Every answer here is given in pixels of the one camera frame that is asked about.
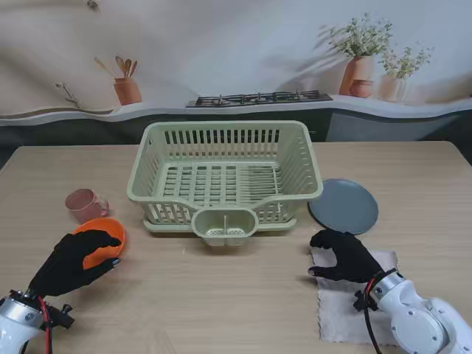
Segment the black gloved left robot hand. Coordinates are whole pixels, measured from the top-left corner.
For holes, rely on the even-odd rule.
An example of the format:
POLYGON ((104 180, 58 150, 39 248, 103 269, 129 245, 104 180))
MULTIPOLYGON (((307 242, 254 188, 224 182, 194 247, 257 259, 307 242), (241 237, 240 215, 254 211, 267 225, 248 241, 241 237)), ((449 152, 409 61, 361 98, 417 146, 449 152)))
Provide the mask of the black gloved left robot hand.
POLYGON ((60 296, 77 290, 113 269, 119 258, 111 257, 85 269, 83 260, 98 249, 121 246, 121 240, 102 230, 65 235, 32 278, 28 291, 33 297, 60 296))

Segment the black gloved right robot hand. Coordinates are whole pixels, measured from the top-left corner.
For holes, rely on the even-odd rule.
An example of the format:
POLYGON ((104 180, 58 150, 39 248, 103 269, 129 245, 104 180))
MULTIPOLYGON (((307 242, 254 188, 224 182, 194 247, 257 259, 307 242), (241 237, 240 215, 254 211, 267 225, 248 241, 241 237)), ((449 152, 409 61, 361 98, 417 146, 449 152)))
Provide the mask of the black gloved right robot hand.
POLYGON ((309 274, 314 277, 333 281, 347 280, 362 284, 385 273, 362 242, 349 232, 337 232, 332 229, 322 230, 311 238, 310 246, 332 250, 336 256, 335 266, 315 265, 309 268, 309 274))

